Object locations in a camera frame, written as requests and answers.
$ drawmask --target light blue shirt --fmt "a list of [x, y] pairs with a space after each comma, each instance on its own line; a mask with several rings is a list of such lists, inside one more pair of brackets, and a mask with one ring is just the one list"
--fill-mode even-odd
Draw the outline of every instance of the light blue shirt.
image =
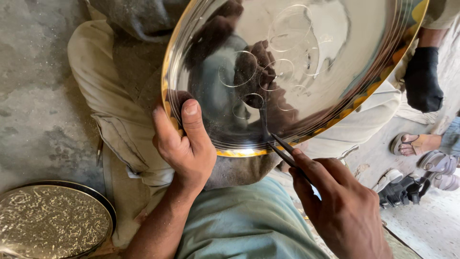
[[274, 179], [204, 191], [190, 209], [176, 258], [308, 258], [328, 256]]

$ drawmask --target engraved brass tray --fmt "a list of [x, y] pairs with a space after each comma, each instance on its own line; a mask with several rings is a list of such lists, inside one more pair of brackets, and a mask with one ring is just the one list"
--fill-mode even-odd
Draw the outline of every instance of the engraved brass tray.
[[0, 253], [12, 258], [87, 256], [115, 226], [109, 201], [73, 182], [43, 181], [0, 195]]

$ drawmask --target patterned brass tray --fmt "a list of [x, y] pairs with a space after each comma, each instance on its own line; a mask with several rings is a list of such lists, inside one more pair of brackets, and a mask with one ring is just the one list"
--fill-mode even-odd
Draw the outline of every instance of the patterned brass tray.
[[44, 181], [0, 195], [0, 253], [13, 258], [79, 258], [113, 234], [115, 210], [73, 182]]
[[218, 155], [271, 152], [332, 127], [388, 77], [414, 39], [427, 0], [192, 0], [162, 71], [179, 134], [181, 106], [199, 101]]

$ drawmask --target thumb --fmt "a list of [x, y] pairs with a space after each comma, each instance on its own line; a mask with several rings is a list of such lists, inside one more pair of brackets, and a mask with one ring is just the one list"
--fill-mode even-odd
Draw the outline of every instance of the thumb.
[[188, 99], [182, 105], [182, 126], [194, 151], [211, 142], [204, 129], [201, 107], [197, 100]]

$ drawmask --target forearm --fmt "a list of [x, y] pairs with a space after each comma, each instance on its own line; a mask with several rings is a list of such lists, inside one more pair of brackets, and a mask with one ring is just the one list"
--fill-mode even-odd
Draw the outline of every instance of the forearm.
[[190, 208], [199, 192], [196, 188], [184, 186], [174, 177], [163, 199], [132, 239], [124, 258], [173, 258]]

